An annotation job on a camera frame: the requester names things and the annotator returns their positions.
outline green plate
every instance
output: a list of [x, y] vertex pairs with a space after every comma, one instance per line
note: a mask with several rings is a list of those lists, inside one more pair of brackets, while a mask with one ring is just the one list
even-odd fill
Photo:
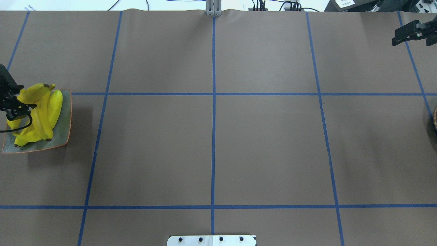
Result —
[[28, 143], [23, 147], [15, 147], [15, 136], [12, 132], [6, 133], [3, 142], [3, 154], [17, 154], [28, 153], [34, 151], [41, 151], [52, 149], [67, 144], [70, 137], [71, 129], [71, 91], [70, 89], [61, 89], [62, 92], [62, 108], [59, 115], [58, 122], [55, 128], [53, 128], [53, 139], [50, 142], [38, 141], [35, 143]]

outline vertical blue line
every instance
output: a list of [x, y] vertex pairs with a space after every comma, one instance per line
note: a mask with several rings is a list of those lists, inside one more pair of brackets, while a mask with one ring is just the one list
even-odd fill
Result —
[[100, 115], [100, 123], [99, 123], [99, 129], [97, 131], [96, 145], [94, 147], [94, 155], [93, 155], [93, 162], [91, 164], [90, 178], [88, 180], [87, 196], [85, 197], [85, 208], [83, 209], [82, 222], [80, 224], [80, 231], [79, 231], [79, 239], [77, 240], [78, 246], [80, 246], [82, 243], [83, 229], [85, 227], [85, 220], [87, 218], [88, 202], [90, 200], [90, 193], [91, 193], [91, 184], [93, 182], [94, 167], [96, 166], [97, 150], [99, 148], [99, 143], [100, 143], [100, 135], [102, 132], [103, 119], [105, 116], [106, 101], [108, 99], [109, 86], [111, 84], [112, 67], [114, 65], [115, 52], [117, 51], [118, 34], [120, 32], [120, 25], [121, 25], [121, 17], [122, 16], [123, 16], [123, 11], [120, 11], [120, 15], [118, 17], [117, 33], [115, 34], [114, 48], [112, 50], [111, 65], [109, 67], [108, 81], [106, 83], [106, 93], [105, 93], [105, 98], [103, 100], [102, 113]]
[[[398, 18], [399, 18], [399, 23], [401, 24], [401, 26], [403, 26], [401, 13], [399, 11], [398, 11]], [[411, 53], [411, 50], [409, 48], [407, 41], [405, 41], [405, 46], [407, 47], [407, 51], [408, 51], [408, 54], [410, 56], [411, 63], [413, 64], [414, 73], [416, 74], [417, 82], [419, 83], [419, 88], [420, 88], [420, 91], [422, 92], [423, 100], [425, 101], [425, 105], [427, 107], [428, 114], [430, 115], [430, 119], [432, 120], [433, 113], [432, 113], [430, 105], [428, 103], [427, 96], [425, 95], [425, 90], [423, 88], [422, 81], [420, 80], [419, 72], [417, 71], [416, 63], [414, 62], [413, 54]]]
[[8, 65], [7, 65], [7, 69], [8, 69], [8, 70], [10, 69], [10, 66], [12, 65], [12, 60], [13, 60], [14, 57], [15, 57], [15, 52], [17, 51], [18, 44], [20, 43], [21, 36], [23, 35], [24, 28], [26, 27], [27, 20], [29, 19], [29, 15], [30, 15], [30, 11], [28, 11], [28, 13], [26, 14], [26, 18], [24, 18], [23, 26], [21, 27], [20, 34], [18, 35], [17, 42], [15, 43], [14, 50], [12, 51], [12, 55], [10, 56], [9, 63], [8, 63]]
[[212, 18], [212, 158], [211, 158], [211, 235], [215, 234], [215, 17]]
[[332, 190], [334, 193], [334, 202], [336, 206], [338, 231], [340, 234], [340, 243], [342, 246], [344, 246], [343, 227], [341, 225], [340, 208], [338, 206], [337, 188], [335, 185], [335, 178], [334, 178], [334, 168], [332, 166], [331, 149], [329, 147], [328, 131], [326, 129], [325, 112], [323, 111], [322, 93], [320, 90], [319, 75], [317, 73], [316, 56], [314, 54], [314, 45], [312, 43], [311, 25], [309, 23], [308, 12], [306, 12], [306, 24], [308, 26], [309, 44], [311, 46], [312, 64], [314, 66], [314, 75], [316, 77], [317, 93], [319, 94], [319, 106], [320, 106], [320, 114], [322, 116], [323, 133], [325, 134], [326, 150], [328, 151], [329, 169], [331, 172], [331, 183], [332, 183]]

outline blue grid line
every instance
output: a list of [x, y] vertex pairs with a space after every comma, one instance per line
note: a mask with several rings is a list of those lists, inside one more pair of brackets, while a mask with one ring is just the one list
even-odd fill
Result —
[[212, 147], [211, 147], [211, 235], [215, 234], [215, 17], [212, 18]]
[[336, 206], [338, 231], [339, 231], [339, 235], [340, 235], [341, 246], [344, 246], [343, 228], [342, 228], [342, 225], [341, 225], [340, 209], [338, 207], [337, 188], [336, 188], [336, 185], [335, 185], [334, 168], [332, 166], [331, 149], [329, 147], [328, 131], [326, 129], [325, 113], [323, 111], [323, 101], [322, 101], [322, 94], [321, 94], [321, 90], [320, 90], [319, 75], [317, 73], [317, 64], [316, 64], [316, 56], [314, 54], [314, 45], [313, 45], [313, 42], [312, 42], [311, 25], [310, 25], [310, 22], [309, 22], [308, 12], [306, 12], [305, 14], [306, 14], [306, 23], [307, 23], [307, 26], [308, 26], [309, 44], [311, 46], [312, 64], [314, 66], [314, 75], [315, 75], [315, 78], [316, 78], [317, 93], [319, 94], [320, 114], [322, 115], [322, 124], [323, 124], [323, 132], [325, 134], [326, 150], [328, 151], [329, 169], [330, 169], [330, 172], [331, 172], [332, 190], [333, 190], [334, 202], [335, 202], [335, 206]]
[[[211, 205], [90, 205], [88, 210], [179, 210], [211, 209]], [[215, 209], [334, 209], [334, 208], [421, 208], [437, 204], [320, 204], [320, 205], [214, 205]], [[70, 205], [0, 205], [0, 209], [84, 209]]]
[[[399, 18], [399, 23], [401, 24], [401, 26], [403, 26], [401, 12], [399, 12], [399, 11], [398, 11], [398, 18]], [[426, 105], [428, 113], [430, 115], [430, 119], [432, 120], [433, 113], [431, 111], [430, 105], [428, 104], [428, 99], [427, 99], [427, 96], [425, 94], [425, 90], [423, 88], [422, 81], [420, 80], [419, 72], [417, 71], [417, 67], [416, 67], [416, 63], [414, 62], [413, 54], [411, 53], [411, 50], [409, 48], [407, 41], [405, 41], [405, 46], [407, 47], [408, 55], [410, 56], [411, 64], [413, 65], [414, 73], [416, 74], [417, 83], [419, 83], [419, 88], [420, 88], [420, 91], [422, 92], [423, 100], [425, 101], [425, 105]]]
[[87, 218], [88, 202], [90, 200], [90, 193], [91, 193], [91, 184], [93, 182], [94, 167], [96, 166], [97, 151], [99, 148], [100, 135], [101, 135], [102, 126], [103, 126], [103, 119], [105, 116], [106, 101], [108, 99], [109, 86], [111, 85], [111, 74], [112, 74], [112, 68], [114, 66], [115, 52], [117, 51], [118, 34], [120, 33], [120, 25], [121, 25], [122, 16], [123, 16], [123, 11], [120, 11], [120, 15], [118, 17], [117, 32], [115, 34], [114, 49], [112, 50], [111, 66], [109, 67], [108, 81], [106, 84], [106, 94], [105, 94], [105, 98], [103, 100], [102, 113], [100, 115], [99, 129], [97, 131], [96, 145], [94, 147], [93, 162], [91, 164], [90, 178], [88, 180], [87, 195], [85, 197], [85, 208], [83, 209], [82, 222], [80, 224], [80, 231], [79, 231], [79, 239], [77, 240], [78, 246], [80, 246], [82, 243], [83, 229], [85, 227], [85, 220]]
[[14, 50], [12, 51], [12, 55], [10, 56], [9, 63], [7, 65], [8, 70], [10, 69], [10, 66], [12, 65], [12, 60], [14, 60], [15, 52], [17, 51], [18, 44], [20, 43], [21, 36], [23, 35], [24, 28], [26, 27], [26, 24], [27, 24], [27, 20], [29, 19], [29, 15], [30, 15], [30, 11], [27, 12], [26, 18], [24, 18], [23, 26], [21, 27], [20, 34], [18, 35], [17, 42], [15, 43]]
[[[354, 92], [73, 92], [72, 95], [158, 95], [158, 96], [423, 96], [423, 93], [354, 93]], [[425, 93], [436, 96], [437, 93]]]

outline white bracket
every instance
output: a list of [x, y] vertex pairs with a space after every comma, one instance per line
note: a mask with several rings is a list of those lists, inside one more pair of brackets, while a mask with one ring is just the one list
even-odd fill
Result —
[[167, 246], [257, 246], [253, 235], [171, 236]]
[[222, 0], [206, 0], [207, 16], [220, 16], [222, 15]]

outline gray table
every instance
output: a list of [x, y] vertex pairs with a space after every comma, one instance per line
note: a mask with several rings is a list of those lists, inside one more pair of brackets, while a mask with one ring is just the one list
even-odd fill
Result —
[[66, 146], [0, 155], [0, 245], [435, 244], [437, 46], [392, 47], [399, 26], [398, 13], [0, 12], [15, 80], [73, 91]]

